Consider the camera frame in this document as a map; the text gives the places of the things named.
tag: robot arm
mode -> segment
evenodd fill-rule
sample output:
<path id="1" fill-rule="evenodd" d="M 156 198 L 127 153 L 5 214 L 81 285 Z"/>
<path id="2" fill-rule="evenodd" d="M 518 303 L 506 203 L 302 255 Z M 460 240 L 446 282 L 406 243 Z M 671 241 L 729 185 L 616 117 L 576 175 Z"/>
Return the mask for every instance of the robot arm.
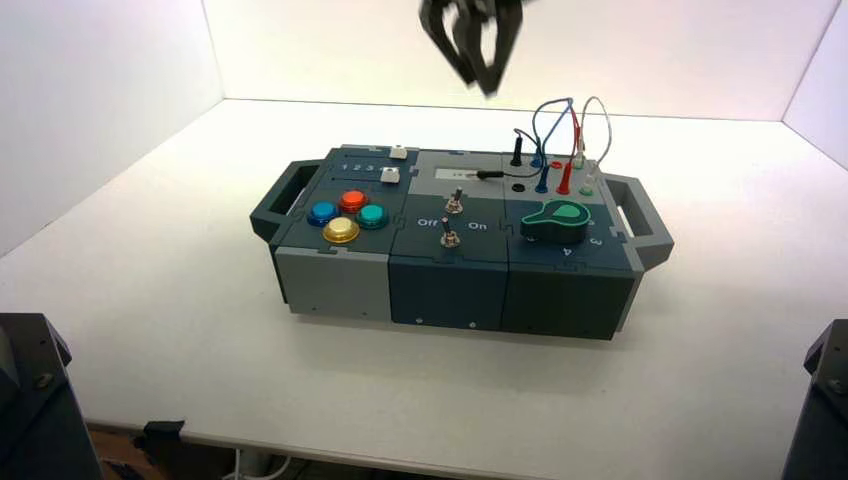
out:
<path id="1" fill-rule="evenodd" d="M 521 28 L 522 0 L 423 0 L 419 17 L 421 26 L 447 61 L 466 84 L 474 82 L 487 96 L 500 85 L 506 63 Z M 445 31 L 444 15 L 448 7 L 457 6 L 453 25 L 453 42 Z M 480 49 L 483 25 L 494 19 L 498 34 L 495 56 L 489 65 Z"/>

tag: blue plug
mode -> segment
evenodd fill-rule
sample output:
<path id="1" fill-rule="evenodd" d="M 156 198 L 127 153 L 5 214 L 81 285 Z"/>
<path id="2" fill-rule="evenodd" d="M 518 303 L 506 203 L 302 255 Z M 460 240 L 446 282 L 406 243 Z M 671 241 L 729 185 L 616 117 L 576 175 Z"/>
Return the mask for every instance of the blue plug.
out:
<path id="1" fill-rule="evenodd" d="M 542 175 L 539 177 L 539 184 L 536 185 L 536 193 L 548 193 L 548 170 L 550 165 L 545 165 L 542 169 Z"/>
<path id="2" fill-rule="evenodd" d="M 530 166 L 533 168 L 541 168 L 542 166 L 542 155 L 539 153 L 538 149 L 536 149 L 536 153 L 533 154 L 533 160 L 530 162 Z"/>

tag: blue wire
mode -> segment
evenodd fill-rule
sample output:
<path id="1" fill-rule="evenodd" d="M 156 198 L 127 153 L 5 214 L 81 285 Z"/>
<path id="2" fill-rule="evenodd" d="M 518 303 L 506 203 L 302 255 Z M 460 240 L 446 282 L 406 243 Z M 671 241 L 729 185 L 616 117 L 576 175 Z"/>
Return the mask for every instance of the blue wire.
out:
<path id="1" fill-rule="evenodd" d="M 545 136 L 545 140 L 541 140 L 539 138 L 539 132 L 536 129 L 536 116 L 539 114 L 540 111 L 542 111 L 543 108 L 547 107 L 548 105 L 553 105 L 555 103 L 561 103 L 561 102 L 566 102 L 566 103 L 568 103 L 568 105 L 565 107 L 565 109 L 562 111 L 562 113 L 559 114 L 557 121 L 554 122 L 554 126 L 551 127 L 550 131 L 548 131 L 548 134 Z M 571 111 L 573 105 L 574 105 L 574 99 L 571 98 L 571 97 L 557 98 L 555 100 L 549 100 L 549 101 L 539 105 L 539 108 L 537 108 L 536 111 L 533 112 L 533 134 L 536 135 L 536 142 L 537 142 L 536 147 L 537 147 L 537 149 L 541 150 L 540 154 L 542 156 L 542 166 L 545 166 L 545 165 L 548 164 L 548 156 L 547 156 L 548 139 L 551 138 L 551 135 L 553 135 L 554 131 L 559 126 L 560 122 L 565 117 L 565 115 L 568 112 Z"/>

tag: small display screen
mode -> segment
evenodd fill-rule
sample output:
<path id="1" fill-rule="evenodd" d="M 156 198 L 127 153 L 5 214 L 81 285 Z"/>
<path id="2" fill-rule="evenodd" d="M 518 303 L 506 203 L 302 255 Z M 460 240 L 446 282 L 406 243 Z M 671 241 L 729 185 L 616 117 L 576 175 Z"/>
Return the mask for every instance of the small display screen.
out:
<path id="1" fill-rule="evenodd" d="M 437 168 L 436 178 L 439 180 L 477 180 L 477 170 Z"/>

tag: white wall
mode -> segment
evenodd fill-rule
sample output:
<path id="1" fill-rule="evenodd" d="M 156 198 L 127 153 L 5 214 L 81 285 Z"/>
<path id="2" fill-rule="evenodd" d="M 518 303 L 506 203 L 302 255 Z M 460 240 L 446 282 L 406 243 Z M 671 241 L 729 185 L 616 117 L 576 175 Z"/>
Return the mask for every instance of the white wall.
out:
<path id="1" fill-rule="evenodd" d="M 848 168 L 848 4 L 842 2 L 784 121 Z"/>
<path id="2" fill-rule="evenodd" d="M 201 0 L 3 0 L 0 82 L 0 255 L 222 97 Z"/>
<path id="3" fill-rule="evenodd" d="M 499 96 L 467 91 L 420 0 L 205 0 L 228 98 L 780 120 L 838 0 L 535 0 Z"/>

